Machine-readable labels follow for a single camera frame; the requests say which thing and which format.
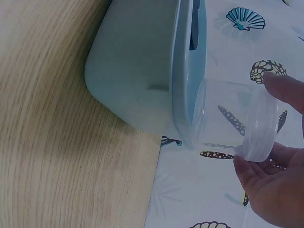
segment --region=shell pattern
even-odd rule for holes
[[[173,143],[173,142],[175,142],[178,146],[182,145],[182,141],[180,141],[180,140],[169,139],[166,136],[161,137],[161,147],[166,146],[166,145],[168,145],[170,143]]]
[[[285,3],[287,6],[291,6],[290,0],[282,0],[283,3]]]
[[[203,151],[200,153],[200,156],[203,156],[206,158],[217,158],[217,159],[233,159],[234,158],[234,156],[231,154],[212,152],[212,151]]]
[[[287,76],[287,71],[283,68],[282,64],[271,60],[262,60],[253,64],[250,71],[250,80],[262,84],[265,71],[270,71],[280,76]]]
[[[234,23],[233,27],[239,30],[263,29],[266,25],[261,15],[246,8],[234,8],[228,12],[226,18],[231,20]]]
[[[244,207],[247,206],[248,203],[249,203],[249,197],[248,197],[247,193],[245,193],[245,195],[244,195],[244,201],[243,201]]]
[[[280,130],[282,129],[283,125],[285,124],[286,121],[286,117],[287,117],[287,113],[288,111],[285,110],[279,117],[279,125],[277,127],[277,134],[280,132]]]
[[[231,227],[229,227],[226,223],[213,221],[213,222],[197,223],[190,228],[231,228]]]
[[[237,129],[237,131],[242,136],[244,136],[246,127],[237,118],[235,118],[231,112],[227,111],[224,107],[218,105],[218,109],[224,115],[224,117],[235,127],[235,129]]]

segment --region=white tablecloth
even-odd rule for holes
[[[261,69],[304,81],[304,1],[205,3],[206,78],[261,83],[263,78],[254,74]],[[286,110],[276,140],[303,147],[302,117],[288,105]],[[244,198],[232,156],[214,152],[190,151],[182,142],[163,137],[145,228],[274,227]]]

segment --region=light blue plastic container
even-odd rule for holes
[[[275,140],[277,100],[261,87],[204,79],[206,34],[204,0],[113,0],[86,62],[87,88],[138,130],[261,162]]]
[[[197,47],[190,50],[193,39]],[[89,53],[85,82],[134,128],[184,140],[205,65],[204,0],[113,0]]]

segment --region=wooden table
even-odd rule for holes
[[[87,91],[108,0],[0,0],[0,228],[142,228],[160,137]]]

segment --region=clear plastic cup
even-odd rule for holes
[[[262,85],[205,79],[199,88],[192,142],[202,151],[262,162],[278,129],[279,101]]]

